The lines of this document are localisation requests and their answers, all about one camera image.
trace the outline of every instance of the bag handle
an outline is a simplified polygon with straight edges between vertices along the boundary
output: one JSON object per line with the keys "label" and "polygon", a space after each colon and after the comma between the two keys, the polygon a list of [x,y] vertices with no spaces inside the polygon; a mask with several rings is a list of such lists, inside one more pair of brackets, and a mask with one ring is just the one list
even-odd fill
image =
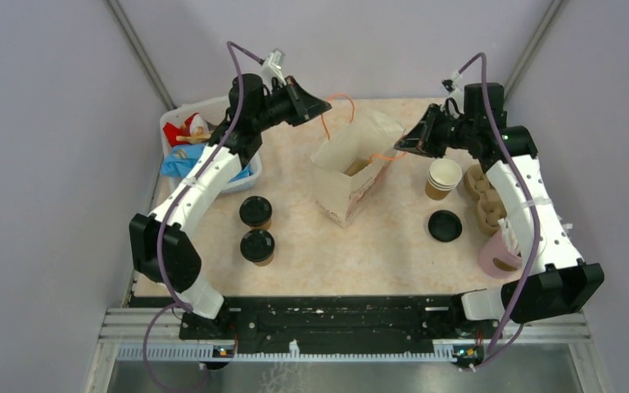
{"label": "bag handle", "polygon": [[[327,97],[327,102],[330,102],[332,99],[336,98],[336,97],[344,97],[345,99],[348,100],[348,102],[351,103],[351,119],[348,120],[349,123],[351,123],[353,121],[353,118],[355,116],[355,103],[353,102],[353,98],[351,98],[348,94],[345,93],[336,93],[336,94],[332,94],[331,96]],[[329,127],[327,127],[327,122],[324,121],[324,113],[320,116],[320,118],[322,118],[322,125],[324,126],[324,132],[327,134],[327,139],[331,139],[332,138],[332,134],[329,132]],[[396,160],[400,160],[402,158],[404,158],[404,156],[406,156],[406,151],[402,152],[400,156],[396,156],[396,157],[386,157],[383,156],[379,153],[375,153],[373,155],[370,156],[370,158],[368,159],[369,162],[373,162],[374,159],[378,158],[380,160],[385,160],[385,161],[396,161]]]}

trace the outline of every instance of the wooden table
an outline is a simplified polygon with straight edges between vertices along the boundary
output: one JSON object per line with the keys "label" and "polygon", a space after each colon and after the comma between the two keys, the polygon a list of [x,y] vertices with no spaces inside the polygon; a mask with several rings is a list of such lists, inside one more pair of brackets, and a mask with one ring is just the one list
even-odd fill
{"label": "wooden table", "polygon": [[[358,108],[381,111],[408,131],[433,99],[355,100]],[[333,102],[326,114],[336,132],[350,118],[347,101]],[[407,155],[391,163],[387,178],[353,224],[340,228],[320,212],[310,197],[310,155],[325,139],[319,120],[298,128],[281,124],[262,134],[264,172],[249,191],[219,196],[195,233],[189,233],[202,259],[201,274],[226,296],[340,296],[449,294],[500,285],[476,264],[488,237],[478,231],[471,199],[460,184],[445,200],[433,201],[423,190],[432,159]],[[463,169],[475,163],[465,151],[447,156]],[[160,201],[169,195],[162,181]],[[274,261],[256,267],[242,258],[239,242],[248,228],[238,209],[251,195],[274,207],[269,230],[276,240]],[[455,241],[428,234],[429,215],[454,211],[464,231]],[[167,290],[141,276],[136,296],[165,296]]]}

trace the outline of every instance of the gray wall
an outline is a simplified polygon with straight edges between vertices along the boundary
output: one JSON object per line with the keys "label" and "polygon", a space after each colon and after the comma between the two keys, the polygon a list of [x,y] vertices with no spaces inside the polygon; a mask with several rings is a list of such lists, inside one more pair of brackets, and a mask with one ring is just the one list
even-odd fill
{"label": "gray wall", "polygon": [[80,391],[162,114],[102,1],[0,1],[0,391]]}
{"label": "gray wall", "polygon": [[[265,56],[324,96],[427,97],[476,52],[505,82],[550,0],[122,0],[177,104],[222,96],[234,77],[225,41]],[[245,70],[256,63],[240,56]],[[468,77],[478,76],[478,70]]]}
{"label": "gray wall", "polygon": [[586,316],[613,385],[629,391],[629,2],[570,2],[508,111],[532,131],[582,254],[604,267]]}

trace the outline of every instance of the white paper bag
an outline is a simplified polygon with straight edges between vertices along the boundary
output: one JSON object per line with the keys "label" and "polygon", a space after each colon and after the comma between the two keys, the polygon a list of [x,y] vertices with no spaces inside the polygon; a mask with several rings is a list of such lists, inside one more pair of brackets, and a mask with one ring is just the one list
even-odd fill
{"label": "white paper bag", "polygon": [[353,122],[333,133],[310,158],[313,165],[313,193],[317,205],[343,228],[348,226],[379,184],[391,163],[373,159],[359,172],[349,176],[347,169],[356,160],[369,160],[374,154],[393,157],[394,143],[404,128],[391,117],[364,110],[355,113]]}

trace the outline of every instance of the pink container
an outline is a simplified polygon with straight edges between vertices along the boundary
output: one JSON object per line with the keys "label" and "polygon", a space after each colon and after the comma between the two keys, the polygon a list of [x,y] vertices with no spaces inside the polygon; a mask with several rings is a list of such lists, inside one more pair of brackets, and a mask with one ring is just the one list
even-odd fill
{"label": "pink container", "polygon": [[499,230],[478,252],[478,266],[493,278],[508,278],[522,268],[522,257],[505,247],[502,231]]}

